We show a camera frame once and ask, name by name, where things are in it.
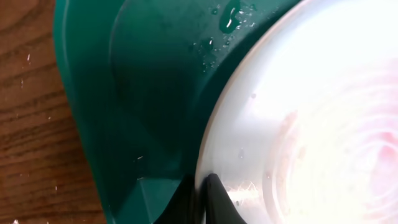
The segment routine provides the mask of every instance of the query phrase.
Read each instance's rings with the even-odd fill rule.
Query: plastic container
[[[248,224],[398,223],[397,9],[308,0],[290,10],[224,88],[197,189],[217,174]]]
[[[57,0],[57,64],[108,223],[157,219],[228,78],[297,2]]]

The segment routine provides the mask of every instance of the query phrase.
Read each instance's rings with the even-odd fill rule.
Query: wood grain
[[[0,1],[0,224],[105,223],[55,63],[54,5]]]

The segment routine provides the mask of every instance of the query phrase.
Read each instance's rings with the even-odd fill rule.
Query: wooden table
[[[105,223],[60,79],[55,0],[0,0],[0,223]]]

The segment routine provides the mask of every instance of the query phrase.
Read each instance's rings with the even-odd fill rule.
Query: water droplet
[[[239,21],[235,16],[240,12],[240,9],[241,3],[239,0],[230,0],[230,2],[225,6],[219,23],[219,29],[223,33],[230,34],[239,25]]]
[[[238,156],[239,156],[239,158],[243,159],[243,157],[244,157],[244,150],[243,150],[243,148],[241,148],[241,149],[239,150]]]
[[[211,10],[212,15],[217,15],[217,13],[218,13],[218,8]]]
[[[250,5],[250,10],[257,11],[256,5],[255,5],[255,4],[251,4],[251,5]]]
[[[214,39],[212,37],[204,39],[200,42],[200,47],[205,50],[205,52],[211,52],[214,48]]]
[[[225,42],[225,44],[223,45],[223,47],[228,47],[229,44],[230,44],[230,42],[227,40],[227,41]]]

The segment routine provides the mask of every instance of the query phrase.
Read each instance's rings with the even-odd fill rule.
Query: green plastic tray
[[[57,0],[57,63],[108,223],[157,219],[228,78],[297,2]]]

